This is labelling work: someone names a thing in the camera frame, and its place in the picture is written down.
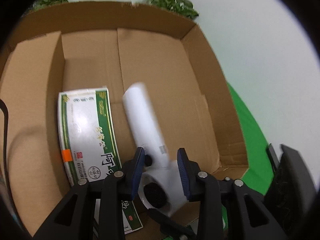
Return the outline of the green table cloth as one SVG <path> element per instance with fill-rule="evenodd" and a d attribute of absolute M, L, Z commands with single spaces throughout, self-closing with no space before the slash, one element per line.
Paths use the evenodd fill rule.
<path fill-rule="evenodd" d="M 228 88 L 239 118 L 248 157 L 248 170 L 235 178 L 242 179 L 255 191 L 266 194 L 273 178 L 273 170 L 266 153 L 268 142 L 238 93 L 231 85 L 228 85 Z"/>

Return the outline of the green white medicine box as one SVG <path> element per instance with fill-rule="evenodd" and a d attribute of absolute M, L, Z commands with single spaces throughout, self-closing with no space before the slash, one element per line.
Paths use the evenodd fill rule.
<path fill-rule="evenodd" d="M 103 180 L 121 170 L 124 163 L 118 152 L 108 89 L 61 92 L 57 103 L 61 155 L 70 184 L 74 186 L 80 179 Z M 143 227 L 132 201 L 121 203 L 124 233 Z M 97 224 L 99 208 L 97 199 Z"/>

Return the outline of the right potted plant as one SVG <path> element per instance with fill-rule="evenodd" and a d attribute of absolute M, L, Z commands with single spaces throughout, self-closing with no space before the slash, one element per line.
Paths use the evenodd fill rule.
<path fill-rule="evenodd" d="M 143 0 L 143 2 L 179 14 L 190 20 L 195 20 L 199 17 L 198 11 L 194 9 L 194 5 L 190 0 Z"/>

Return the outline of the white hair dryer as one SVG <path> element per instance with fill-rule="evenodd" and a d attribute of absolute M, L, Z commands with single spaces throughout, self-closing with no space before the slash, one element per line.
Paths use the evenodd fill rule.
<path fill-rule="evenodd" d="M 147 209 L 171 217 L 186 202 L 176 160 L 170 160 L 151 100 L 142 82 L 132 84 L 123 105 L 136 146 L 145 152 L 138 195 Z"/>

